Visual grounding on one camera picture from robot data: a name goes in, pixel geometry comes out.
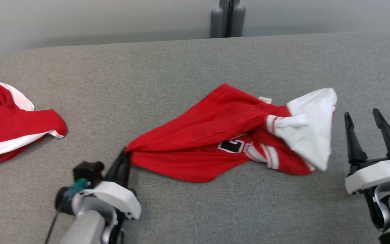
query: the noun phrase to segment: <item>gray fabric tablecloth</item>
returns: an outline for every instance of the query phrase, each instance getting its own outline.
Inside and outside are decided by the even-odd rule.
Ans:
[[[248,162],[205,184],[133,168],[143,212],[126,243],[377,243],[363,196],[348,195],[343,114],[370,158],[385,148],[371,110],[390,123],[390,34],[311,34],[40,48],[0,56],[0,82],[66,121],[0,164],[0,244],[42,243],[58,189],[79,162],[109,167],[128,142],[177,117],[222,83],[277,105],[318,88],[338,95],[325,172],[290,176]],[[61,215],[57,243],[74,217]]]

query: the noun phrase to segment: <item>printed number on shirt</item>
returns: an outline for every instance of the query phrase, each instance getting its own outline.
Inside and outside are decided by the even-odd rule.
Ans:
[[[223,141],[218,145],[218,149],[229,152],[229,153],[241,153],[245,142],[238,140],[240,136],[234,137],[229,141]]]

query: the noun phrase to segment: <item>gray wall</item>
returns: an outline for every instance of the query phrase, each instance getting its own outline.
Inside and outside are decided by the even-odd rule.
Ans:
[[[390,0],[241,0],[244,36],[390,32]],[[219,0],[0,0],[0,54],[44,46],[209,37]]]

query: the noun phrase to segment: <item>clothing label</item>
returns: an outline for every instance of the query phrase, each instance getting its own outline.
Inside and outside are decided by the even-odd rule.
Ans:
[[[271,98],[260,96],[258,99],[260,99],[261,101],[263,101],[263,102],[265,102],[267,104],[272,104],[272,99]]]

